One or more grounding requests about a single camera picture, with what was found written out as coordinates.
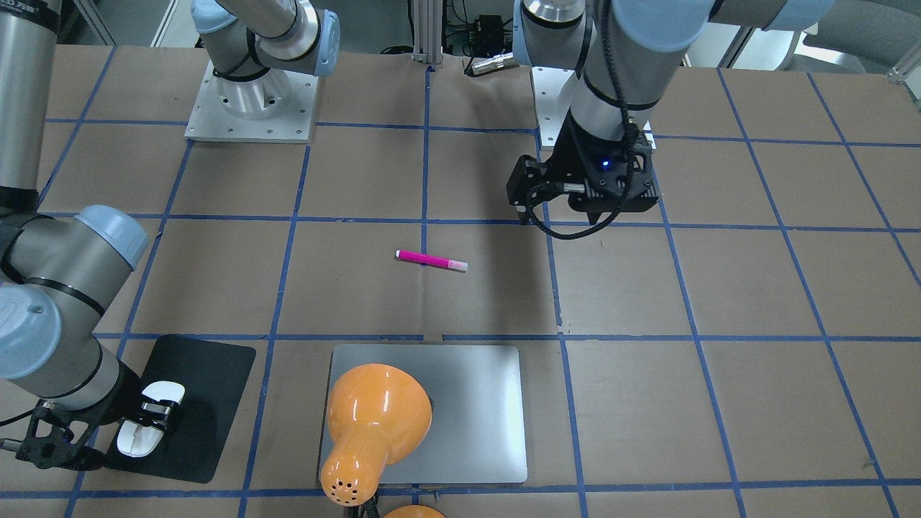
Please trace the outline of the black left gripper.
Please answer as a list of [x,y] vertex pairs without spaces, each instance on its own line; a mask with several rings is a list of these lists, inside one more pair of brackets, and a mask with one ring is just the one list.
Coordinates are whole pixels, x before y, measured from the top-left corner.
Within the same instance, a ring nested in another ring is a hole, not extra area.
[[550,164],[534,157],[519,157],[506,184],[507,199],[515,209],[549,202],[558,196],[558,177],[550,165],[576,180],[586,181],[600,196],[639,196],[641,168],[636,168],[639,130],[629,121],[618,141],[599,139],[566,116],[560,141]]

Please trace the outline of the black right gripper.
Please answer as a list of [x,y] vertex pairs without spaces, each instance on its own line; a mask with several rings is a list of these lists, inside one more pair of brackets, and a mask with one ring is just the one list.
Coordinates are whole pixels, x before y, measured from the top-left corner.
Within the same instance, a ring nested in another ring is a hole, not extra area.
[[178,402],[144,402],[141,404],[140,377],[124,363],[119,364],[118,377],[109,393],[88,406],[71,412],[71,423],[79,421],[89,427],[115,423],[133,413],[138,407],[138,424],[152,427],[165,434],[174,433],[181,422],[181,404]]

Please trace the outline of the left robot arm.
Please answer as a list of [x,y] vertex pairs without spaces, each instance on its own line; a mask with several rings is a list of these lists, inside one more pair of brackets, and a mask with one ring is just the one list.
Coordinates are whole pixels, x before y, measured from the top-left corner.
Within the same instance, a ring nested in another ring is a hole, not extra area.
[[658,203],[643,135],[687,49],[708,23],[806,29],[829,1],[517,1],[521,65],[571,70],[563,124],[548,160],[522,156],[507,181],[520,216],[557,196],[590,216]]

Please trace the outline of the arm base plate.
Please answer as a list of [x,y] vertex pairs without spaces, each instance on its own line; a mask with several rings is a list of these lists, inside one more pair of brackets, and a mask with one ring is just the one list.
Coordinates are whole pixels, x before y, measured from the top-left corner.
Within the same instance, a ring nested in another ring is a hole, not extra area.
[[312,140],[320,78],[270,69],[262,78],[218,78],[207,63],[184,135],[195,142],[281,143]]
[[568,115],[593,137],[618,141],[624,135],[620,109],[590,91],[572,70],[532,68],[532,86],[542,150],[551,151],[560,141]]

